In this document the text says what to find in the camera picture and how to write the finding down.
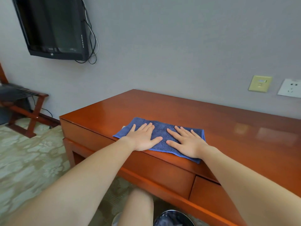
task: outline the television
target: television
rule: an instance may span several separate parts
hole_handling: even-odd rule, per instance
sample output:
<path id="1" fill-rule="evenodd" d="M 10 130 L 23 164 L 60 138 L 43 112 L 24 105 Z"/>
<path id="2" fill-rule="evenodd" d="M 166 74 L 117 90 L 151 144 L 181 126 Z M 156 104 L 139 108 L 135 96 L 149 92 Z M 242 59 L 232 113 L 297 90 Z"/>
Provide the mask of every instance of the television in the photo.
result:
<path id="1" fill-rule="evenodd" d="M 31 55 L 88 60 L 82 0 L 13 0 L 13 3 Z"/>

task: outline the beige wall plate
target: beige wall plate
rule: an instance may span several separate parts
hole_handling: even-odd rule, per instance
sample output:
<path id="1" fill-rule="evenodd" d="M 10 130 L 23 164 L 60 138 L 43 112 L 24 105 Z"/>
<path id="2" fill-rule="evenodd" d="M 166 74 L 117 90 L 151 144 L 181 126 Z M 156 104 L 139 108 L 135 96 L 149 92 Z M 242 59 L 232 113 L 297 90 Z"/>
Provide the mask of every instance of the beige wall plate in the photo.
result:
<path id="1" fill-rule="evenodd" d="M 254 75 L 249 91 L 267 92 L 273 77 Z"/>

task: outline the blue cloth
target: blue cloth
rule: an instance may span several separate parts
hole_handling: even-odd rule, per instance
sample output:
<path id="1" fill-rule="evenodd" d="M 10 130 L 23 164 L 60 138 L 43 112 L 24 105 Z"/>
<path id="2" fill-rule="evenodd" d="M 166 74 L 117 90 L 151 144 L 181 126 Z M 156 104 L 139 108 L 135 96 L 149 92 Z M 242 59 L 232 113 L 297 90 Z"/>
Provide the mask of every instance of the blue cloth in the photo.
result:
<path id="1" fill-rule="evenodd" d="M 153 123 L 153 125 L 155 126 L 155 129 L 153 130 L 153 133 L 151 135 L 151 140 L 156 138 L 156 137 L 163 137 L 163 140 L 156 144 L 155 146 L 153 146 L 153 148 L 151 148 L 151 151 L 157 151 L 157 152 L 167 152 L 167 153 L 172 153 L 176 156 L 182 157 L 182 158 L 187 158 L 190 159 L 193 162 L 196 163 L 200 163 L 201 160 L 200 159 L 195 159 L 195 158 L 190 158 L 188 156 L 183 155 L 181 152 L 179 152 L 177 149 L 169 146 L 166 141 L 167 140 L 173 140 L 177 143 L 179 143 L 178 140 L 176 140 L 174 137 L 172 137 L 167 131 L 166 129 L 169 128 L 172 131 L 175 131 L 175 126 L 171 125 L 171 124 L 166 124 L 166 123 L 162 123 L 159 121 L 148 121 L 139 117 L 135 117 L 127 126 L 125 126 L 123 129 L 121 129 L 118 133 L 116 133 L 114 135 L 114 137 L 117 138 L 121 138 L 124 137 L 128 134 L 128 132 L 130 131 L 130 129 L 133 127 L 133 125 L 136 125 L 136 129 L 135 131 L 144 123 L 149 124 L 150 122 Z M 194 130 L 195 133 L 197 133 L 203 140 L 205 140 L 205 135 L 204 135 L 204 130 L 203 129 L 194 129 L 194 128 L 185 128 L 186 130 L 190 131 L 191 129 Z"/>

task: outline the desk top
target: desk top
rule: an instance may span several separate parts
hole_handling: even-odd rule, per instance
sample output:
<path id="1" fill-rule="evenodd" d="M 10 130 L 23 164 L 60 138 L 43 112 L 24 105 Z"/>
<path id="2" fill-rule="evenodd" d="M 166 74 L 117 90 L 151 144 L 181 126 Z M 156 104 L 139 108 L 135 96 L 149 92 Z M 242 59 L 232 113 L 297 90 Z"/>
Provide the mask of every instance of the desk top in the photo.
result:
<path id="1" fill-rule="evenodd" d="M 61 116 L 112 140 L 134 117 L 205 130 L 208 144 L 301 197 L 301 120 L 130 90 Z M 201 162 L 145 151 L 217 182 Z"/>

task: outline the carpet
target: carpet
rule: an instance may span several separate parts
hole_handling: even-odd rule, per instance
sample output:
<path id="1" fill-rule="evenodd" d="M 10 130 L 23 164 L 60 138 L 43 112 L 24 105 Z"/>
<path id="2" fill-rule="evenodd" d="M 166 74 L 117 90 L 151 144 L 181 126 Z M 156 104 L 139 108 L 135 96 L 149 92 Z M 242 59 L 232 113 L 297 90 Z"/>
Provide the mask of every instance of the carpet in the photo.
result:
<path id="1" fill-rule="evenodd" d="M 23 128 L 28 124 L 28 118 L 17 121 Z M 0 125 L 0 225 L 70 169 L 61 126 L 49 129 L 49 126 L 37 123 L 34 132 L 37 136 L 29 139 Z M 111 226 L 114 216 L 122 212 L 133 187 L 116 177 L 89 226 Z M 153 198 L 154 218 L 168 209 L 180 210 L 160 198 Z M 207 225 L 189 217 L 197 226 Z"/>

